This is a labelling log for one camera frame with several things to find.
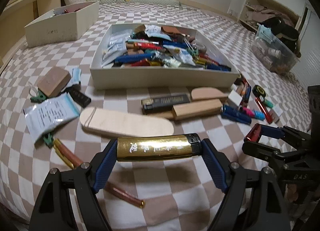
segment wooden bed frame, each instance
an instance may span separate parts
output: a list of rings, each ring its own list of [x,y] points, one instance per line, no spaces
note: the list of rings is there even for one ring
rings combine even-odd
[[[31,21],[57,7],[63,0],[11,0],[0,16],[0,74],[26,42],[25,29]]]

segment checkered bedsheet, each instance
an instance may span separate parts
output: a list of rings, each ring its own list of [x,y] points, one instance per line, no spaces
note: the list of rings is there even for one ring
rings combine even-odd
[[[241,25],[212,17],[196,9],[159,5],[102,5],[99,19],[81,39],[34,48],[20,49],[0,77],[0,202],[24,219],[30,219],[41,185],[52,167],[68,167],[42,142],[35,145],[26,127],[23,108],[31,106],[27,81],[36,84],[51,67],[80,67],[81,91],[92,98],[90,106],[141,113],[140,100],[167,94],[189,93],[191,89],[149,88],[96,91],[89,66],[106,29],[111,24],[154,23],[199,30],[243,73],[250,84],[261,85],[274,104],[284,110],[278,126],[288,125],[306,131],[310,123],[307,94],[292,76],[269,72],[252,54],[254,34]],[[250,108],[258,109],[251,96]],[[265,162],[242,153],[243,137],[250,126],[220,116],[194,118],[174,124],[174,133],[196,132],[209,138],[230,161],[250,169],[261,169]],[[109,139],[85,133],[79,119],[58,129],[57,138],[84,161],[102,151]],[[263,137],[262,143],[291,147],[282,141]],[[116,163],[110,182],[144,199],[144,209],[136,208],[100,190],[101,209],[114,230],[157,231],[206,230],[223,198],[201,157],[157,162]],[[86,230],[76,200],[71,201],[79,230]]]

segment tape measure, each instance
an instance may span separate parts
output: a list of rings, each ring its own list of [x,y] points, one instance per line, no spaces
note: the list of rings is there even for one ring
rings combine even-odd
[[[260,97],[260,96],[262,96],[263,98],[266,97],[266,92],[259,85],[254,86],[254,88],[252,89],[252,93],[254,94],[255,97]]]

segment white storage box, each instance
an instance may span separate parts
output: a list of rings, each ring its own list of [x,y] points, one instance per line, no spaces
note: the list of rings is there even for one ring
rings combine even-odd
[[[231,72],[186,67],[102,67],[103,51],[107,48],[110,36],[126,29],[134,30],[140,25],[140,23],[119,24],[108,28],[90,65],[96,89],[182,86],[229,88],[239,75],[239,71],[205,36],[197,30],[180,27],[179,30],[182,33],[195,36],[197,41],[207,46],[209,57],[222,65],[231,67]]]
[[[61,14],[64,10],[69,13],[52,17],[53,14]],[[25,26],[28,46],[78,40],[98,17],[98,1],[52,9]]]

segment white eraser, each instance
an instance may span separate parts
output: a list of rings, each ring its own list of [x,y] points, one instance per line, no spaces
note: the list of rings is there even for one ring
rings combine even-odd
[[[232,84],[232,86],[231,86],[231,90],[237,90],[238,89],[238,86],[237,85],[235,85],[235,84]]]
[[[280,116],[283,113],[283,110],[278,106],[275,105],[271,110],[270,110],[270,115],[273,118],[273,121],[276,123],[277,121],[279,121]]]
[[[232,92],[228,96],[228,104],[233,108],[238,108],[241,101],[242,96],[239,95],[235,90],[232,90]]]

